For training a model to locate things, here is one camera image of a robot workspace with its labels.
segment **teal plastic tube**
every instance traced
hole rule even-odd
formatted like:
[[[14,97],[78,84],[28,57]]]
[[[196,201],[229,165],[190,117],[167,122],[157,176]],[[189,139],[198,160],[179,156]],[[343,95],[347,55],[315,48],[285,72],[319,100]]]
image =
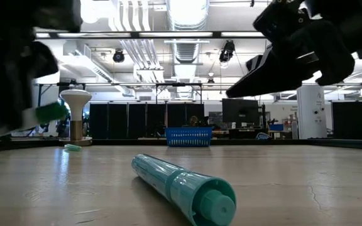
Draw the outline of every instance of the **teal plastic tube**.
[[[236,195],[227,181],[191,172],[147,154],[135,156],[132,168],[177,206],[192,225],[227,226],[231,223],[236,212]]]

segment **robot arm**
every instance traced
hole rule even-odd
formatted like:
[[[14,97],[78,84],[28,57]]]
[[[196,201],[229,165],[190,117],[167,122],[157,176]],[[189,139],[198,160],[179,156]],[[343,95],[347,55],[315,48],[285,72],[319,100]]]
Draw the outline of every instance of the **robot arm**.
[[[81,24],[80,0],[0,0],[0,118],[11,129],[32,107],[31,80],[58,72],[34,27],[79,32]]]
[[[226,93],[245,97],[294,90],[317,71],[319,85],[343,81],[362,59],[362,0],[273,0],[253,26],[272,42],[247,62],[249,73]],[[320,14],[322,19],[312,19]]]

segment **blue plastic basket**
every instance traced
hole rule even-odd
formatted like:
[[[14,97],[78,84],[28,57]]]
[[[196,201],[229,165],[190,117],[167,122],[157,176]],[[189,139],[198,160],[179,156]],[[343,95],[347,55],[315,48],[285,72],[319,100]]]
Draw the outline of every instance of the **blue plastic basket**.
[[[283,131],[284,130],[284,125],[283,124],[269,125],[269,130],[271,130],[271,131]]]
[[[166,137],[169,147],[209,147],[212,139],[212,128],[166,128]]]

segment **computer monitor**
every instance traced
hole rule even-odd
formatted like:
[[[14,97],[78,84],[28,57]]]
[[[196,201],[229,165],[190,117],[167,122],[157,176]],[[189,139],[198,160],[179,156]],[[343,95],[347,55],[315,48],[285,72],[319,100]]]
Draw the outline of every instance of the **computer monitor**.
[[[252,123],[259,126],[258,101],[243,99],[223,99],[223,122]]]

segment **wooden table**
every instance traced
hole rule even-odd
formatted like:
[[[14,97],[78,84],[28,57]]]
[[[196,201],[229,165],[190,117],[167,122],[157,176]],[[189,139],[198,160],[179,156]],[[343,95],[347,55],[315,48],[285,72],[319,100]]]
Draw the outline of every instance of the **wooden table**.
[[[237,194],[231,226],[362,225],[362,150],[317,146],[92,146],[0,152],[0,226],[187,226],[136,177],[147,153],[224,178]]]

